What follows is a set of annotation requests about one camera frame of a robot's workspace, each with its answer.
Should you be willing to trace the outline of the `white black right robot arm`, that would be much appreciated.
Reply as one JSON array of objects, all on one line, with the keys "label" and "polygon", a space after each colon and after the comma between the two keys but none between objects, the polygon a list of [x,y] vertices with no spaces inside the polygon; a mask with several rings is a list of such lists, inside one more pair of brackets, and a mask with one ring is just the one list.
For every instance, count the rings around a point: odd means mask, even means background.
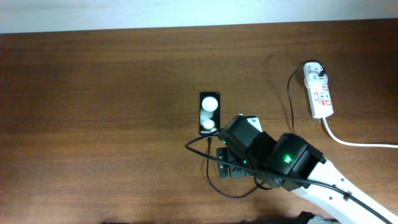
[{"label": "white black right robot arm", "polygon": [[237,115],[218,139],[237,158],[239,169],[273,189],[322,208],[340,223],[397,223],[397,215],[352,184],[317,148],[298,135],[273,139],[255,116]]}]

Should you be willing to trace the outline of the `white power strip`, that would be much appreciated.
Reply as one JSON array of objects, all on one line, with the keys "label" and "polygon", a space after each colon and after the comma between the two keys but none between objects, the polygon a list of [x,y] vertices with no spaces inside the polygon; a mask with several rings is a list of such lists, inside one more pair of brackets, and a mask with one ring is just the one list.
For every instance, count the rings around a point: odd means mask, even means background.
[{"label": "white power strip", "polygon": [[[303,71],[305,76],[307,73],[325,72],[325,69],[318,62],[307,62],[303,67]],[[322,119],[333,114],[333,106],[328,85],[307,88],[307,91],[313,118]]]}]

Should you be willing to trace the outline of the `black Samsung smartphone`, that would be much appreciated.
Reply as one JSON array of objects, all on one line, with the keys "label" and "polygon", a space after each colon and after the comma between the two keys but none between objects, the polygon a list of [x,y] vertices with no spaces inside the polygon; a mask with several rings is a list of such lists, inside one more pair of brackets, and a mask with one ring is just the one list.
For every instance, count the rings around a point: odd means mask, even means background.
[{"label": "black Samsung smartphone", "polygon": [[219,92],[200,93],[199,135],[204,136],[220,129],[221,98]]}]

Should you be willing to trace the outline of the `white USB charger plug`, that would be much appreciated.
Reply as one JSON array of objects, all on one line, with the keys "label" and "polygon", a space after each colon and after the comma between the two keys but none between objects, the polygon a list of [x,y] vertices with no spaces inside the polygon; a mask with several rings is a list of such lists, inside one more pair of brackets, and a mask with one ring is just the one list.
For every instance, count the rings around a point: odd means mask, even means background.
[{"label": "white USB charger plug", "polygon": [[324,71],[320,73],[315,73],[315,72],[307,73],[305,74],[304,82],[307,88],[325,86],[328,84],[328,77]]}]

